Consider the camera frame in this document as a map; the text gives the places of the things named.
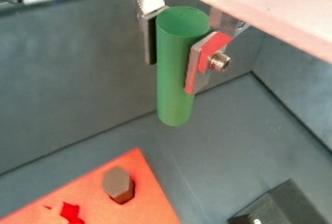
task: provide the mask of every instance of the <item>metal bracket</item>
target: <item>metal bracket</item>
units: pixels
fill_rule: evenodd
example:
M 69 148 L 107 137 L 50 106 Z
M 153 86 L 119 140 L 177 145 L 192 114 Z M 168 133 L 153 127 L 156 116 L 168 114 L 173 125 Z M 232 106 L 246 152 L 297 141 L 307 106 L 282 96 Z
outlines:
M 156 44 L 155 44 L 155 18 L 168 7 L 163 0 L 133 0 L 137 20 L 144 34 L 144 62 L 148 65 L 156 63 Z
M 212 32 L 190 48 L 188 63 L 186 70 L 186 86 L 184 92 L 194 95 L 202 87 L 208 83 L 211 71 L 208 70 L 215 66 L 215 56 L 220 48 L 226 48 L 231 37 L 219 32 Z M 219 61 L 219 71 L 223 71 L 228 66 L 228 57 L 223 56 L 224 60 Z
M 211 7 L 210 26 L 215 30 L 190 48 L 186 69 L 184 92 L 194 95 L 208 83 L 211 70 L 219 73 L 228 67 L 230 58 L 224 55 L 227 43 L 248 24 Z

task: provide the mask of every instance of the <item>hexagonal block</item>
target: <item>hexagonal block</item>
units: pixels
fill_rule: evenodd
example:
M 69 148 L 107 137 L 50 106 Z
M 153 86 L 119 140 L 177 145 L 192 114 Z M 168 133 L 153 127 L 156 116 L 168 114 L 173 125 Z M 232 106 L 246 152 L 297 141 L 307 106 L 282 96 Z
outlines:
M 103 174 L 103 191 L 119 205 L 128 202 L 135 196 L 135 183 L 129 174 L 115 167 Z

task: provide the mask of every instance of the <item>orange mat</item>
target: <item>orange mat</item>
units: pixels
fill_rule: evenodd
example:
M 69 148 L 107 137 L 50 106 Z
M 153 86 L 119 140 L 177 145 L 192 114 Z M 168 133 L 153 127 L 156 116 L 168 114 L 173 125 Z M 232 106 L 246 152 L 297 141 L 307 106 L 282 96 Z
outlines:
M 104 171 L 115 166 L 131 174 L 135 182 L 135 198 L 121 206 L 101 187 Z M 180 223 L 137 148 L 2 218 L 0 224 L 66 224 L 60 217 L 62 202 L 80 206 L 77 217 L 85 224 Z

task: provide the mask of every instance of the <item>gray floor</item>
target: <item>gray floor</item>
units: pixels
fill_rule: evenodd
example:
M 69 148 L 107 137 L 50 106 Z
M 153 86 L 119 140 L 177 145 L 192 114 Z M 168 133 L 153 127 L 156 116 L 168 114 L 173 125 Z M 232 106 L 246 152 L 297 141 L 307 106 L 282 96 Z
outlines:
M 202 93 L 186 126 L 151 113 L 0 176 L 0 216 L 140 147 L 183 223 L 226 223 L 293 178 L 332 223 L 332 156 L 252 75 Z

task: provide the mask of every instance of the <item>green tube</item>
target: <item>green tube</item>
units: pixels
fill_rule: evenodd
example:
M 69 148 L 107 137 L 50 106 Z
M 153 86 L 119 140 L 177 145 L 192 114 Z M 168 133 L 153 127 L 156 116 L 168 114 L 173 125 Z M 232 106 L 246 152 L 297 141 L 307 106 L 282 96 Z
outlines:
M 210 30 L 208 17 L 191 7 L 172 7 L 156 17 L 156 109 L 161 122 L 187 122 L 192 96 L 184 92 L 190 46 Z

